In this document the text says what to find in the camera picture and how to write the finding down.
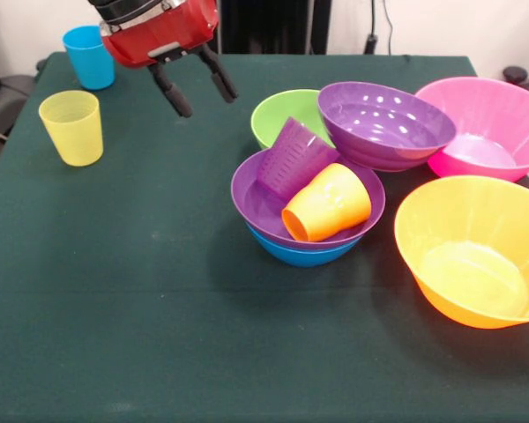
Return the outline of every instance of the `plastic bowl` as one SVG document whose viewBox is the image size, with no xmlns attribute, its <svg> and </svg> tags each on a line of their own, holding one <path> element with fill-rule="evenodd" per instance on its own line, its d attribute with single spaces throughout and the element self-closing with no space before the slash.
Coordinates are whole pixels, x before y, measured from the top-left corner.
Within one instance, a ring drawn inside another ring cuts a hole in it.
<svg viewBox="0 0 529 423">
<path fill-rule="evenodd" d="M 288 117 L 303 123 L 333 146 L 317 110 L 318 94 L 318 90 L 291 90 L 261 101 L 250 117 L 250 127 L 261 149 L 272 147 Z"/>
<path fill-rule="evenodd" d="M 456 135 L 454 123 L 438 108 L 384 85 L 331 84 L 317 104 L 341 155 L 377 170 L 398 172 L 425 163 Z"/>
<path fill-rule="evenodd" d="M 359 239 L 349 242 L 335 249 L 318 249 L 315 251 L 305 249 L 289 249 L 282 245 L 267 240 L 262 234 L 248 225 L 250 232 L 255 236 L 258 243 L 271 255 L 284 263 L 296 267 L 314 267 L 332 262 L 343 256 L 349 249 L 354 247 Z"/>
<path fill-rule="evenodd" d="M 231 197 L 245 221 L 269 241 L 290 249 L 335 249 L 361 238 L 382 216 L 385 194 L 378 176 L 370 169 L 339 158 L 337 162 L 351 169 L 368 191 L 372 203 L 370 217 L 360 225 L 341 231 L 324 241 L 296 241 L 286 230 L 281 218 L 282 209 L 286 207 L 289 199 L 275 196 L 257 182 L 258 169 L 267 153 L 268 151 L 264 150 L 253 154 L 237 168 L 231 180 Z"/>
<path fill-rule="evenodd" d="M 485 176 L 437 179 L 404 200 L 394 230 L 441 313 L 482 329 L 529 322 L 529 189 Z"/>
<path fill-rule="evenodd" d="M 428 164 L 439 176 L 479 174 L 517 181 L 529 173 L 529 92 L 494 79 L 447 78 L 417 97 L 444 111 L 457 136 Z"/>
</svg>

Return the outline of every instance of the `orange bowl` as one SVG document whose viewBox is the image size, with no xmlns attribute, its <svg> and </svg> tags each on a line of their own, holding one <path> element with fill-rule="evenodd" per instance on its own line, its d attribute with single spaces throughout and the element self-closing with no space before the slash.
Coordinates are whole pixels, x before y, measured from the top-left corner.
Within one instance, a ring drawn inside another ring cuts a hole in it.
<svg viewBox="0 0 529 423">
<path fill-rule="evenodd" d="M 428 182 L 400 205 L 394 233 L 444 315 L 482 329 L 529 322 L 529 189 L 485 176 Z"/>
</svg>

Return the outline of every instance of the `green bowl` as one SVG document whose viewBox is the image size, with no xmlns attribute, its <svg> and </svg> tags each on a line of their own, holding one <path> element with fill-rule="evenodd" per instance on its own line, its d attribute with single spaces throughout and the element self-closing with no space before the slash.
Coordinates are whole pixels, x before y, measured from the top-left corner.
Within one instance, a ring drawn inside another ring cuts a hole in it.
<svg viewBox="0 0 529 423">
<path fill-rule="evenodd" d="M 300 121 L 333 146 L 317 109 L 318 94 L 318 90 L 291 90 L 261 101 L 250 117 L 250 127 L 261 149 L 272 147 L 288 117 Z"/>
</svg>

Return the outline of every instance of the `green tablecloth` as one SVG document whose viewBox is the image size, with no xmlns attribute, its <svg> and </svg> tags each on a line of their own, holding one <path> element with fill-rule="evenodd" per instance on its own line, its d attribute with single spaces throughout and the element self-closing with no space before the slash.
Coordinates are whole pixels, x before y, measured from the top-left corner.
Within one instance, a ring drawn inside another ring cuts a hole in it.
<svg viewBox="0 0 529 423">
<path fill-rule="evenodd" d="M 471 75 L 461 57 L 225 56 L 225 104 L 194 57 L 98 93 L 105 154 L 65 166 L 37 107 L 78 88 L 51 57 L 0 159 L 0 421 L 529 421 L 529 324 L 473 330 L 421 296 L 394 245 L 401 199 L 434 176 L 380 174 L 376 228 L 335 263 L 295 269 L 229 197 L 266 96 L 366 80 L 413 92 Z"/>
</svg>

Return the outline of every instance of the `yellow cup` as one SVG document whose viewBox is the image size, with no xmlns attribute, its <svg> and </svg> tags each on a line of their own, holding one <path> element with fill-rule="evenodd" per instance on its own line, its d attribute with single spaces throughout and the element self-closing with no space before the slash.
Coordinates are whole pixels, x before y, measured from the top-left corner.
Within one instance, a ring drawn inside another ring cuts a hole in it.
<svg viewBox="0 0 529 423">
<path fill-rule="evenodd" d="M 104 153 L 100 103 L 95 95 L 86 91 L 53 94 L 41 103 L 39 116 L 67 165 L 91 165 Z"/>
<path fill-rule="evenodd" d="M 297 241 L 322 241 L 369 218 L 372 204 L 359 177 L 332 163 L 290 200 L 282 211 Z"/>
</svg>

